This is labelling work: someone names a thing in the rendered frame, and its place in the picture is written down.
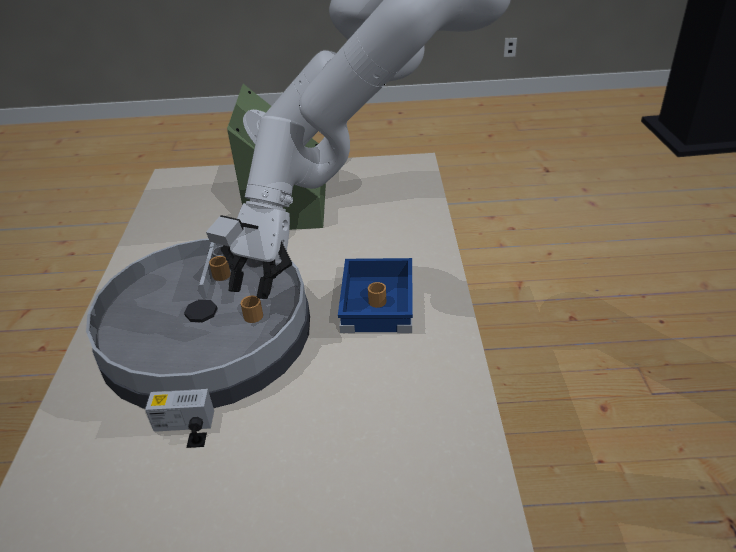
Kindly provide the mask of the bronze bushing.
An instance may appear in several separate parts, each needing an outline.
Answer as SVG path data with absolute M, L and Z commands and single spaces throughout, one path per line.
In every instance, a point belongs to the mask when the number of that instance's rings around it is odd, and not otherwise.
M 263 318 L 261 301 L 257 296 L 247 296 L 241 300 L 241 308 L 244 320 L 255 323 Z
M 383 307 L 386 302 L 386 286 L 380 282 L 371 283 L 368 286 L 369 305 L 375 308 Z
M 229 264 L 224 256 L 213 257 L 209 261 L 212 277 L 216 281 L 223 281 L 230 277 Z

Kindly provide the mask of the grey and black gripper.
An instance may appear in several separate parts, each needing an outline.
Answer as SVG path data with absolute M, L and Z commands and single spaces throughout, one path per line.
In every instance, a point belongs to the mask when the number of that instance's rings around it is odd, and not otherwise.
M 256 225 L 258 229 L 243 227 L 230 247 L 221 247 L 231 270 L 228 290 L 240 292 L 244 275 L 242 268 L 247 259 L 260 260 L 263 261 L 264 276 L 260 278 L 257 298 L 268 299 L 273 279 L 292 265 L 287 253 L 290 213 L 280 207 L 246 201 L 237 219 Z

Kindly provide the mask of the blue open-top crate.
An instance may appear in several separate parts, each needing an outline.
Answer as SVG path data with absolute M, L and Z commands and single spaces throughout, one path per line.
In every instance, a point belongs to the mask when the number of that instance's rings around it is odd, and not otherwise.
M 369 305 L 368 286 L 386 286 L 386 304 Z M 340 333 L 412 333 L 412 258 L 345 259 L 338 309 Z

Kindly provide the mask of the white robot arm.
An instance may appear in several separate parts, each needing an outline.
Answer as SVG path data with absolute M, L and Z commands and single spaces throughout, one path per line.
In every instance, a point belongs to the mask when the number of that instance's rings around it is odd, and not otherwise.
M 265 113 L 243 124 L 255 149 L 245 198 L 289 207 L 293 186 L 328 182 L 350 152 L 347 121 L 388 81 L 410 75 L 437 31 L 473 31 L 511 0 L 331 0 L 330 18 L 348 40 L 319 52 Z M 325 137 L 305 147 L 318 131 Z

